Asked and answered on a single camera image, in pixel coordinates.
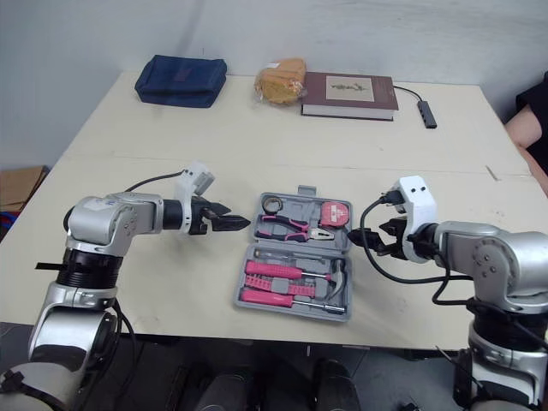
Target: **navy blue pouch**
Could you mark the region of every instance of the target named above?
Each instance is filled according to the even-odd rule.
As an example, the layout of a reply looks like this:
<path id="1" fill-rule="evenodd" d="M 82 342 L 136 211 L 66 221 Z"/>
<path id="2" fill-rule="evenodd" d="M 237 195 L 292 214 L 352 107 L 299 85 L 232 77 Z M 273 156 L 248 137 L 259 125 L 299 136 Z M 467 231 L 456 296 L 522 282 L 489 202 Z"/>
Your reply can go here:
<path id="1" fill-rule="evenodd" d="M 145 103 L 211 107 L 226 80 L 224 60 L 154 56 L 135 91 Z"/>

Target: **book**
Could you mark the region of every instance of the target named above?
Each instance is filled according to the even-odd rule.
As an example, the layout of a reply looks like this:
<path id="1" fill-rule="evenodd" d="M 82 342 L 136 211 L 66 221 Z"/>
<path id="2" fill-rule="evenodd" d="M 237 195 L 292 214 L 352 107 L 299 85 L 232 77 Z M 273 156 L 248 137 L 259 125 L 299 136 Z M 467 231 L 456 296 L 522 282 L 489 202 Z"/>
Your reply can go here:
<path id="1" fill-rule="evenodd" d="M 307 72 L 303 116 L 394 119 L 398 110 L 390 77 Z"/>

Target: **pink pliers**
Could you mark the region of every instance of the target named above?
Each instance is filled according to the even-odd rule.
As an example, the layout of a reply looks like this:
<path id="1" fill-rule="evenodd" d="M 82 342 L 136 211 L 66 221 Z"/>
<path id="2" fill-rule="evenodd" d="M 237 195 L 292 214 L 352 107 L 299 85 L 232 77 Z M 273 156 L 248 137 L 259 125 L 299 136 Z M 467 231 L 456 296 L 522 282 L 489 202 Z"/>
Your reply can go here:
<path id="1" fill-rule="evenodd" d="M 298 241 L 298 242 L 307 242 L 308 239 L 312 238 L 313 240 L 334 240 L 335 236 L 326 231 L 325 229 L 319 228 L 310 228 L 310 224 L 306 221 L 292 220 L 284 216 L 260 216 L 260 221 L 263 223 L 274 223 L 281 224 L 290 229 L 294 229 L 296 233 L 289 234 L 272 234 L 267 231 L 258 230 L 255 233 L 255 236 L 258 238 L 269 238 L 272 240 L 279 241 Z"/>

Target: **table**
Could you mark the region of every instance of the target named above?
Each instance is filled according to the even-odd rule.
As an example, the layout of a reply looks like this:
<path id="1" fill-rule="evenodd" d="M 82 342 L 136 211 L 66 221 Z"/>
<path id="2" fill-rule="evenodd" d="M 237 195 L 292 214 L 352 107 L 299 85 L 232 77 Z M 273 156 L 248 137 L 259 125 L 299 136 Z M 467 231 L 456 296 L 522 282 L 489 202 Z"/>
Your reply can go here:
<path id="1" fill-rule="evenodd" d="M 0 320 L 33 323 L 56 274 L 35 271 L 59 262 L 65 211 L 86 195 L 122 191 L 179 170 L 194 159 L 217 180 L 205 193 L 251 218 L 264 191 L 295 193 L 299 184 L 360 212 L 401 176 L 420 174 L 438 202 L 439 219 L 477 221 L 548 232 L 546 198 L 476 86 L 403 84 L 430 102 L 437 130 L 426 130 L 412 96 L 398 94 L 394 122 L 299 116 L 298 107 L 253 101 L 253 78 L 229 77 L 208 110 L 139 102 L 135 73 L 123 73 L 0 244 Z M 171 198 L 174 181 L 140 189 Z M 396 214 L 382 207 L 368 226 Z M 249 229 L 180 241 L 173 233 L 135 237 L 118 279 L 118 297 L 136 332 L 197 337 L 271 339 L 398 348 L 467 345 L 471 316 L 435 307 L 436 285 L 408 286 L 381 277 L 357 247 L 353 316 L 346 324 L 236 307 L 232 302 Z M 389 257 L 387 270 L 405 277 L 441 275 L 433 263 Z M 468 282 L 447 298 L 473 293 Z"/>

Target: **plastic bag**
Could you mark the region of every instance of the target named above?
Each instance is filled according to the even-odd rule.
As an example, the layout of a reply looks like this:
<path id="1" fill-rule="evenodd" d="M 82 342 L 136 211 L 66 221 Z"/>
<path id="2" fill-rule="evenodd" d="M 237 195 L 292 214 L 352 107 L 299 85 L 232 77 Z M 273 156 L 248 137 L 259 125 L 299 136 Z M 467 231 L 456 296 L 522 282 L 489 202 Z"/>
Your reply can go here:
<path id="1" fill-rule="evenodd" d="M 259 99 L 274 104 L 294 104 L 305 95 L 307 66 L 302 58 L 285 58 L 268 63 L 255 78 Z"/>

